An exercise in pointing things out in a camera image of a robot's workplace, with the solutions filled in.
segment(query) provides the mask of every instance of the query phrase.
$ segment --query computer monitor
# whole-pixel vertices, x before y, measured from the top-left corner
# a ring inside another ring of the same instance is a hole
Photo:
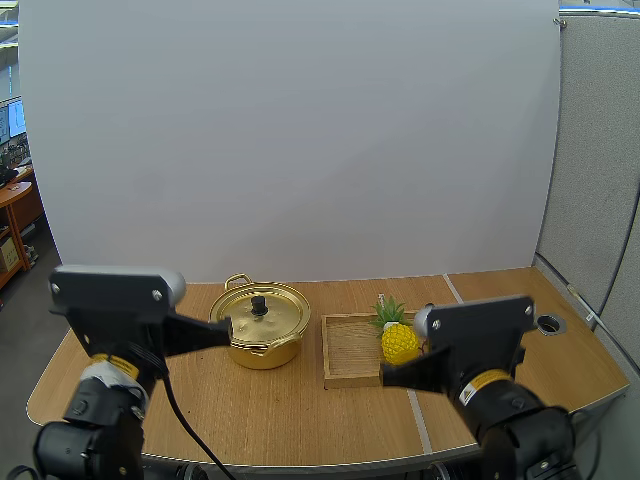
[[[27,131],[24,124],[24,110],[22,100],[9,104],[9,135],[11,138]]]
[[[0,145],[9,141],[9,107],[0,108]]]

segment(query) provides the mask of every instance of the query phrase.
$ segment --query white backdrop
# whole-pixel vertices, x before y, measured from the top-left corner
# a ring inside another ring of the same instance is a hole
[[[529,265],[559,97],[556,0],[20,2],[65,263],[189,281]]]

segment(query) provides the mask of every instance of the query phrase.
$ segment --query pot handle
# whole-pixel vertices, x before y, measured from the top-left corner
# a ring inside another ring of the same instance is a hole
[[[227,281],[224,282],[224,291],[226,292],[227,290],[229,290],[229,284],[231,282],[233,282],[234,280],[240,280],[240,279],[244,279],[247,283],[253,283],[253,280],[251,280],[249,278],[249,275],[247,275],[246,273],[236,273],[235,275],[231,275],[229,278],[227,278]]]
[[[252,355],[258,355],[259,357],[266,357],[271,352],[273,352],[276,348],[284,347],[285,345],[289,345],[290,343],[294,343],[294,342],[299,342],[300,340],[302,340],[302,335],[300,335],[299,333],[294,333],[293,335],[285,339],[276,340],[265,349],[255,348],[255,349],[251,349],[250,351]]]

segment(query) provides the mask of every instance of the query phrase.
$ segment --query pineapple leaves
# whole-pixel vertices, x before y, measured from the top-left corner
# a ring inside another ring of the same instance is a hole
[[[383,304],[376,303],[373,308],[378,314],[378,318],[372,320],[370,323],[381,330],[387,322],[397,322],[403,325],[409,325],[404,318],[404,303],[396,303],[393,296],[389,297],[389,300]]]

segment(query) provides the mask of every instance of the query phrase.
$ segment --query floor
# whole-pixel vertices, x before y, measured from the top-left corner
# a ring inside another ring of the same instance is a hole
[[[68,330],[64,318],[47,311],[47,278],[60,258],[45,219],[25,243],[33,245],[40,258],[0,290],[0,478],[15,465],[33,465],[31,447],[38,427],[27,417],[27,399]]]

